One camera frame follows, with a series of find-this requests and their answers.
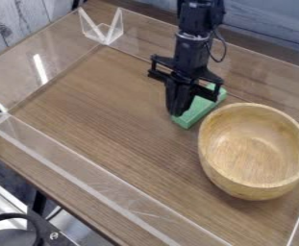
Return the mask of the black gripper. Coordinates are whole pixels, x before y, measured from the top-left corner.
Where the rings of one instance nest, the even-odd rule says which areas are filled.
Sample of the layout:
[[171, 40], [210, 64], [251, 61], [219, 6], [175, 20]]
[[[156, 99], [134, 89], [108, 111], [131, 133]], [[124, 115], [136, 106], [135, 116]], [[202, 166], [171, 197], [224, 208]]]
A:
[[223, 80], [208, 69], [212, 37], [178, 31], [172, 57], [150, 57], [148, 76], [166, 85], [166, 107], [175, 116], [188, 110], [194, 96], [216, 101]]

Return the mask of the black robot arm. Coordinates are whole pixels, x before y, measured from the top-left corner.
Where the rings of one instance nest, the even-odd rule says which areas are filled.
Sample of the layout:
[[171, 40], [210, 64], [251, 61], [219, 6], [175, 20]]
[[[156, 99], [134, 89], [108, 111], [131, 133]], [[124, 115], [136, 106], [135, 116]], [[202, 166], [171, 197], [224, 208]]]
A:
[[148, 76], [164, 84], [166, 108], [176, 117], [190, 109], [196, 96], [212, 102], [218, 99], [223, 79], [208, 69], [208, 61], [222, 61], [211, 49], [224, 14], [223, 0], [178, 0], [174, 57], [150, 57]]

